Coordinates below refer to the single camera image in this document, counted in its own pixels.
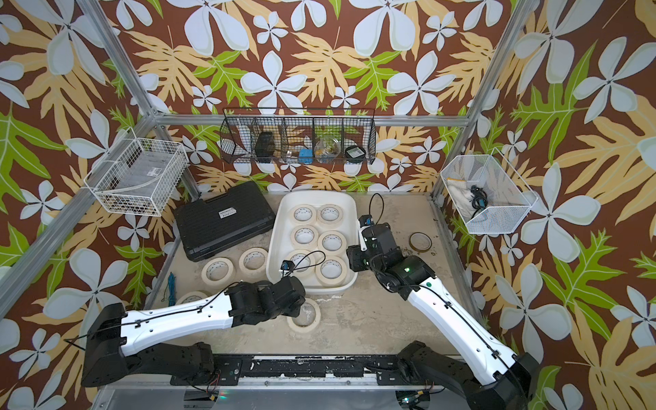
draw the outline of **white plastic tray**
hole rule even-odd
[[[291,243],[291,231],[298,224],[289,219],[289,213],[298,205],[312,205],[315,211],[319,211],[324,205],[333,204],[342,208],[343,217],[342,221],[335,225],[333,228],[327,229],[319,223],[313,226],[321,235],[323,232],[336,230],[342,233],[346,238],[346,246],[355,245],[358,243],[358,212],[356,211],[356,202],[350,195],[342,194],[340,192],[326,192],[326,191],[299,191],[291,192],[280,201],[278,212],[276,216],[276,223],[274,230],[271,233],[271,243],[269,244],[269,256],[266,260],[266,277],[273,283],[280,280],[280,264],[284,258],[294,251]],[[315,253],[319,262],[323,260],[323,255]],[[307,278],[300,278],[301,283],[305,286],[305,292],[308,295],[334,295],[343,293],[350,286],[353,286],[358,274],[348,269],[348,259],[346,258],[346,251],[337,255],[344,259],[347,265],[345,285],[339,287],[324,287],[317,280],[314,274]]]

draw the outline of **metal rail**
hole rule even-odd
[[[163,114],[156,115],[160,125],[221,125],[223,115],[215,114]],[[380,127],[464,127],[469,124],[465,116],[457,115],[376,115],[376,126]]]

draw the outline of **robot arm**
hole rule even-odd
[[[483,328],[449,293],[435,272],[421,258],[403,256],[396,245],[389,224],[373,224],[371,215],[359,219],[359,245],[346,250],[353,271],[372,270],[379,283],[387,290],[398,293],[419,309],[446,336],[460,352],[482,390],[465,394],[472,408],[488,401],[505,404],[516,397],[530,400],[535,391],[539,364],[529,354],[518,356]],[[430,351],[433,356],[441,356]],[[414,357],[415,365],[424,361]],[[430,380],[434,370],[424,366],[425,372],[415,366],[415,375]],[[436,382],[443,382],[444,369]]]
[[[209,345],[180,347],[163,342],[203,330],[256,325],[278,315],[297,317],[304,296],[298,278],[284,277],[275,284],[239,282],[215,296],[162,309],[126,312],[122,304],[111,304],[84,336],[81,383],[102,386],[133,373],[202,379],[214,371]]]

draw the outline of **concrete floor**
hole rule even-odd
[[[282,195],[265,195],[276,210]],[[354,195],[358,215],[368,212],[370,195]],[[391,225],[396,243],[407,256],[419,255],[410,249],[409,236],[424,232],[433,247],[419,256],[436,272],[452,295],[461,296],[449,271],[446,256],[438,237],[436,223],[425,195],[384,195],[385,210],[381,222]],[[377,218],[380,207],[372,205]],[[217,254],[229,258],[237,267],[242,252],[251,247],[269,248],[271,232],[256,236],[231,249]],[[204,291],[212,295],[220,289],[209,289],[200,278],[207,263],[190,262],[179,247],[171,266],[176,276],[176,296],[190,291]],[[246,279],[237,272],[235,280]],[[155,298],[154,308],[166,306],[162,302],[165,284]],[[385,291],[370,271],[360,272],[353,287],[343,295],[312,296],[319,304],[321,321],[316,329],[300,334],[292,331],[286,317],[232,329],[198,332],[171,342],[189,345],[205,342],[215,353],[236,354],[396,354],[410,342],[419,340],[436,352],[457,354],[456,349],[440,331],[416,308],[392,293]]]

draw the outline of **black carrying case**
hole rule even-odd
[[[207,201],[198,199],[173,213],[187,258],[198,262],[263,234],[276,214],[253,181],[230,188]]]

